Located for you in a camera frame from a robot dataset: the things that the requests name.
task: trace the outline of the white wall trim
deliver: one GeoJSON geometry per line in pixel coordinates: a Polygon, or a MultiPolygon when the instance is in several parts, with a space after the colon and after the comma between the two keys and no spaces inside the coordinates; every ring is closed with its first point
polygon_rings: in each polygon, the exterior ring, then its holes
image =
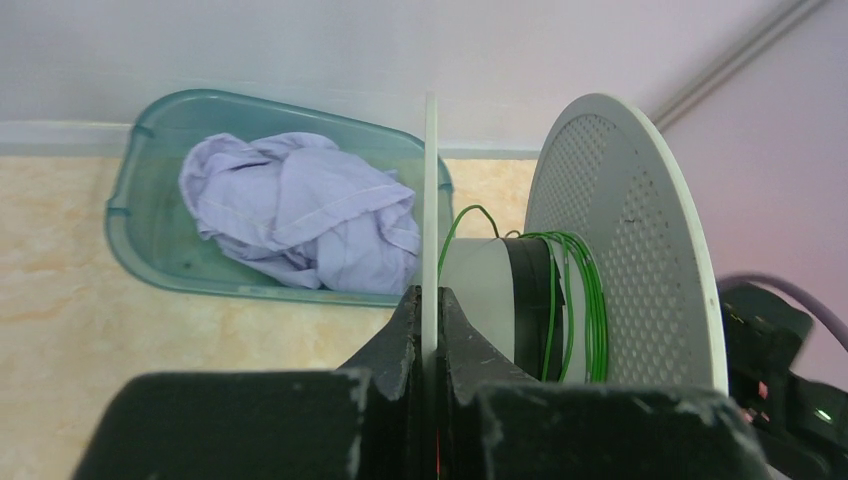
{"type": "Polygon", "coordinates": [[[666,130],[830,0],[785,0],[650,115],[666,130]]]}

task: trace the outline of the green led light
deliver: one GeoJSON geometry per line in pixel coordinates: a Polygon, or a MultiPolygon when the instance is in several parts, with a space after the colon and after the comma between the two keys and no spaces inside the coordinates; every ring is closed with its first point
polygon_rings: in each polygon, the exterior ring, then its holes
{"type": "Polygon", "coordinates": [[[833,423],[833,418],[828,415],[827,412],[825,412],[824,410],[816,410],[816,416],[827,423],[833,423]]]}

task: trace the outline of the perforated spool side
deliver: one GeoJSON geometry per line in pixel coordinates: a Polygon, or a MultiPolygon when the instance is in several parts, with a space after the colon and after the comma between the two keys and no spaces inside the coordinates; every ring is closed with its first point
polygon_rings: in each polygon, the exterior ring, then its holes
{"type": "Polygon", "coordinates": [[[572,103],[536,167],[525,231],[580,235],[598,264],[608,381],[727,391],[718,295],[691,195],[636,109],[605,95],[572,103]]]}
{"type": "Polygon", "coordinates": [[[688,383],[691,352],[679,260],[669,243],[669,221],[647,171],[633,175],[610,248],[599,251],[608,318],[610,380],[688,383]]]}
{"type": "Polygon", "coordinates": [[[584,115],[560,131],[548,153],[549,162],[540,164],[534,195],[561,198],[549,209],[527,211],[527,224],[558,225],[563,220],[571,231],[583,235],[591,219],[589,206],[598,180],[598,170],[613,126],[597,115],[584,115]]]}

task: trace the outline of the wall baseboard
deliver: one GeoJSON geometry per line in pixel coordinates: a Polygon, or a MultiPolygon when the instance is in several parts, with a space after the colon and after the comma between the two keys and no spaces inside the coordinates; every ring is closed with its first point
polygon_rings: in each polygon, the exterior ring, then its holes
{"type": "MultiPolygon", "coordinates": [[[[89,122],[0,122],[0,155],[122,157],[132,128],[129,124],[89,122]]],[[[499,149],[491,145],[447,145],[442,158],[535,160],[533,149],[499,149]]]]}

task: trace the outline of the gray cable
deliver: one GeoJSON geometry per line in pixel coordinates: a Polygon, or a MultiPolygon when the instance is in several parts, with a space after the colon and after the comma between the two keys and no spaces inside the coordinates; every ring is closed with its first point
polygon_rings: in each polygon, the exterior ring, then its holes
{"type": "Polygon", "coordinates": [[[818,318],[822,325],[824,325],[830,333],[836,337],[836,340],[842,344],[842,348],[844,348],[845,351],[848,351],[848,325],[840,320],[832,310],[827,308],[823,303],[818,301],[801,287],[774,275],[747,272],[728,275],[720,278],[716,283],[718,285],[719,293],[723,290],[738,287],[746,283],[759,283],[775,288],[786,295],[789,295],[795,301],[800,303],[801,306],[806,308],[807,311],[812,313],[814,317],[818,318]]]}

